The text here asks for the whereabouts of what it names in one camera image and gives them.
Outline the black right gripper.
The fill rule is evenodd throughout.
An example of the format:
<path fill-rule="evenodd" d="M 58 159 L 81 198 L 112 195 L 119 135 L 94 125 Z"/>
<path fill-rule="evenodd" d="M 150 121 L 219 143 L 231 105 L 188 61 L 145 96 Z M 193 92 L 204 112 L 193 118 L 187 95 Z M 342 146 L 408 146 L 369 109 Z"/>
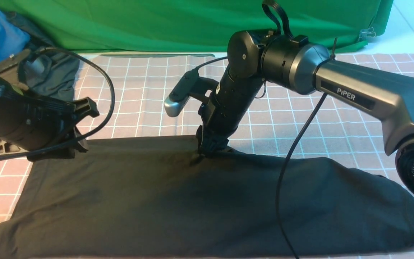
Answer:
<path fill-rule="evenodd" d="M 257 75 L 241 78 L 230 67 L 214 87 L 198 114 L 202 125 L 197 128 L 197 154 L 211 157 L 217 151 L 228 150 L 229 139 L 238 128 L 246 111 L 263 86 Z"/>

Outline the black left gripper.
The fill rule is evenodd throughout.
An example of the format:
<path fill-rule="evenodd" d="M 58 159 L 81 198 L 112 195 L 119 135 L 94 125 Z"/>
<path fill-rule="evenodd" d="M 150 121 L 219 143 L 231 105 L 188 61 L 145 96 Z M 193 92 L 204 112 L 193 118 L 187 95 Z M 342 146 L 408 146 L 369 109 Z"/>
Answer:
<path fill-rule="evenodd" d="M 0 160 L 72 159 L 76 119 L 100 115 L 89 97 L 63 101 L 22 90 L 0 77 Z"/>

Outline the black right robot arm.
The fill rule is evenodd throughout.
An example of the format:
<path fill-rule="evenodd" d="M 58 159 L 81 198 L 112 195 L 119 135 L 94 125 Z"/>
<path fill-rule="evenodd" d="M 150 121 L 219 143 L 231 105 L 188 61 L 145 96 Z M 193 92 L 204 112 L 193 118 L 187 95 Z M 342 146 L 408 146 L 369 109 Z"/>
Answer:
<path fill-rule="evenodd" d="M 397 173 L 414 194 L 414 77 L 337 61 L 325 46 L 293 36 L 275 1 L 263 1 L 262 9 L 277 28 L 231 36 L 228 66 L 200 110 L 199 154 L 219 150 L 263 84 L 271 82 L 299 95 L 322 92 L 381 121 L 385 154 L 396 153 Z"/>

